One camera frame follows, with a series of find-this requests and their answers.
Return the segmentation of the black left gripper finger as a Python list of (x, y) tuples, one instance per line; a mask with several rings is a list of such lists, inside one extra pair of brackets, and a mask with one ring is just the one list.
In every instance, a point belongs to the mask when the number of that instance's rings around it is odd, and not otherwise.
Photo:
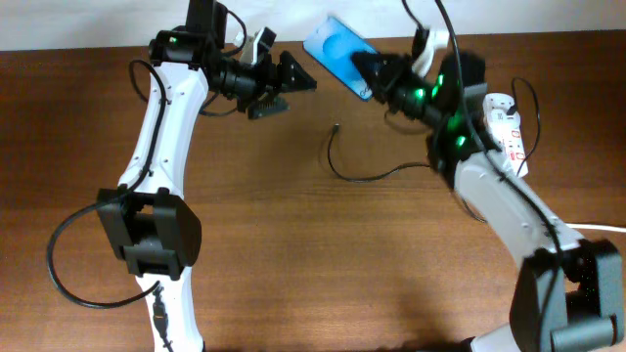
[(253, 102), (247, 109), (247, 118), (256, 120), (282, 113), (290, 109), (289, 103), (280, 96), (268, 95), (261, 100)]
[(314, 91), (317, 89), (317, 81), (304, 70), (288, 51), (281, 53), (277, 70), (280, 81), (279, 87), (282, 93)]

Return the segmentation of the blue Galaxy smartphone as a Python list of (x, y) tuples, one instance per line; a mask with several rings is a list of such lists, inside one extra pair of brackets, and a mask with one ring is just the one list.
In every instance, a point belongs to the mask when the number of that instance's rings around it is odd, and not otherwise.
[(373, 94), (351, 60), (354, 53), (378, 51), (335, 16), (327, 16), (303, 41), (304, 51), (363, 101)]

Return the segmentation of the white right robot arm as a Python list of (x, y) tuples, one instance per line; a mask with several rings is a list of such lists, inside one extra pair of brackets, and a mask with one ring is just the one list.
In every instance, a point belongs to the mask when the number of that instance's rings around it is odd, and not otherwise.
[(560, 221), (508, 165), (482, 122), (485, 61), (449, 54), (428, 81), (408, 55), (356, 52), (351, 60), (377, 101), (431, 127), (430, 166), (517, 265), (508, 322), (452, 350), (593, 351), (624, 341), (622, 257), (612, 242), (589, 241)]

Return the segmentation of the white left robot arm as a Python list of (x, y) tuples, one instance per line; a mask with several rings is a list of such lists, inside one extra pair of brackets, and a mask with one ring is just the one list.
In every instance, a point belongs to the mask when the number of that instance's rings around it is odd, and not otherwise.
[(151, 41), (150, 91), (136, 148), (117, 187), (98, 193), (103, 207), (97, 213), (113, 253), (146, 293), (157, 351), (205, 348), (192, 294), (201, 221), (184, 201), (197, 118), (219, 95), (254, 120), (287, 110), (285, 94), (317, 87), (291, 53), (272, 61), (275, 34), (268, 28), (248, 45), (226, 51), (230, 14), (218, 1), (193, 1), (184, 24)]

